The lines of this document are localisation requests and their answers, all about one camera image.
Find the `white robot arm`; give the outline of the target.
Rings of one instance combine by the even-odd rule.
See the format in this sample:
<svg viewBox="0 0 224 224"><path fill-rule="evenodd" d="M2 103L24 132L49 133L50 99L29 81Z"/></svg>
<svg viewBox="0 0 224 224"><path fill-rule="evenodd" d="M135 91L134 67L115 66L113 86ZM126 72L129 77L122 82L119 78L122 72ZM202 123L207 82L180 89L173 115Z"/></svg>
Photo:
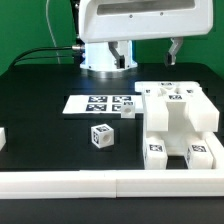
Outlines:
<svg viewBox="0 0 224 224"><path fill-rule="evenodd" d="M165 64L173 66L185 36L213 27L213 0L71 0L77 39L84 52L80 68L100 78L134 70L134 40L169 38Z"/></svg>

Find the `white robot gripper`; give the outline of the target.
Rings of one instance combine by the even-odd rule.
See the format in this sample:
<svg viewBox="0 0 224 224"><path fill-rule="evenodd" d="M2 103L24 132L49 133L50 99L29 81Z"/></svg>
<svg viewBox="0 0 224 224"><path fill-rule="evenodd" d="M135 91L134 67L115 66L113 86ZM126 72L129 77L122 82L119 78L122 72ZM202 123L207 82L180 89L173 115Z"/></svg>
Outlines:
<svg viewBox="0 0 224 224"><path fill-rule="evenodd" d="M213 0L81 0L79 5L80 38L109 42L117 69L125 68L117 41L174 37L164 59L174 66L182 37L207 34L212 26Z"/></svg>

